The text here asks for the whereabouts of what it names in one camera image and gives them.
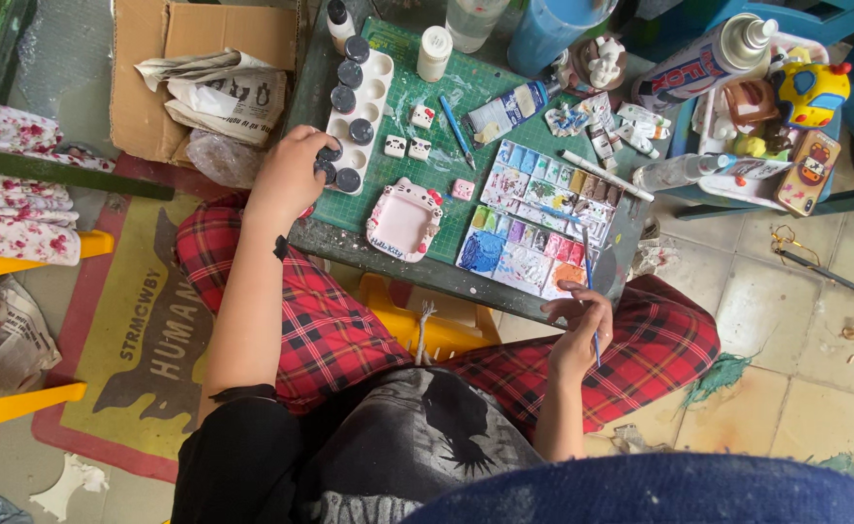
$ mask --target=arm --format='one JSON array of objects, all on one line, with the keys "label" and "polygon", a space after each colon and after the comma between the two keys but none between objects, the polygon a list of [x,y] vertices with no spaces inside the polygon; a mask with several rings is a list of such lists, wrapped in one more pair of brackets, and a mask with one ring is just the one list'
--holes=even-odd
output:
[{"label": "arm", "polygon": [[213,325],[200,394],[198,425],[216,408],[210,395],[227,388],[274,384],[281,356],[281,261],[275,241],[323,191],[313,172],[322,147],[336,140],[297,126],[272,148],[242,216],[242,232]]},{"label": "arm", "polygon": [[[582,459],[582,380],[596,361],[593,336],[596,329],[602,350],[612,335],[611,305],[601,295],[577,282],[561,280],[560,288],[572,292],[572,298],[551,300],[540,308],[549,312],[549,321],[560,316],[569,329],[553,344],[549,353],[547,392],[543,397],[534,448],[551,461]],[[590,300],[588,305],[583,300]]]}]

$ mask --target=phone case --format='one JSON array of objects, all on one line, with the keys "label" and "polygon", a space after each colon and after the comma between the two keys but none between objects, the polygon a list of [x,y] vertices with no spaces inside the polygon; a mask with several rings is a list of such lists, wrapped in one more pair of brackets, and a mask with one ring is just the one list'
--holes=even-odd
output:
[{"label": "phone case", "polygon": [[793,152],[797,162],[776,189],[776,201],[796,216],[809,216],[840,155],[840,144],[818,130],[808,131]]}]

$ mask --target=pink hello kitty frame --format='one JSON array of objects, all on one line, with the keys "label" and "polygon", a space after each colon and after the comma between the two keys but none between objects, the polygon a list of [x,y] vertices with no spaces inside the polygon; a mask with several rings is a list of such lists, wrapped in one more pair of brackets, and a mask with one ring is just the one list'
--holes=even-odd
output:
[{"label": "pink hello kitty frame", "polygon": [[418,262],[440,231],[441,205],[443,198],[436,190],[402,177],[395,185],[386,185],[378,197],[365,222],[365,238],[378,251]]}]

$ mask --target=floor mat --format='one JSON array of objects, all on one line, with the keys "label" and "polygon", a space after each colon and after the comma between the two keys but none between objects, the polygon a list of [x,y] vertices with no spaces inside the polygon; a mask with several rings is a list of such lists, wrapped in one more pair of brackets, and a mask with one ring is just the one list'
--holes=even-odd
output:
[{"label": "floor mat", "polygon": [[178,224],[200,203],[108,202],[97,229],[113,255],[85,259],[58,346],[64,361],[47,386],[78,379],[87,394],[37,412],[33,435],[136,475],[177,477],[177,451],[194,430],[201,358],[212,316],[175,264]]}]

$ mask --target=hand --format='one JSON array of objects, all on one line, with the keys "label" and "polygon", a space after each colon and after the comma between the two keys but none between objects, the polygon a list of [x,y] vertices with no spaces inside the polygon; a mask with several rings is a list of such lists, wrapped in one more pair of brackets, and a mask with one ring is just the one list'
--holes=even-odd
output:
[{"label": "hand", "polygon": [[613,338],[611,303],[578,282],[560,280],[556,284],[563,291],[571,292],[572,298],[558,298],[540,306],[541,311],[549,313],[549,322],[565,317],[568,324],[568,330],[549,354],[550,379],[581,383],[596,362],[596,330],[603,351]]},{"label": "hand", "polygon": [[266,155],[247,210],[261,209],[261,213],[272,213],[288,224],[297,220],[323,192],[325,174],[313,170],[322,147],[339,149],[339,144],[337,139],[311,126],[292,129]]}]

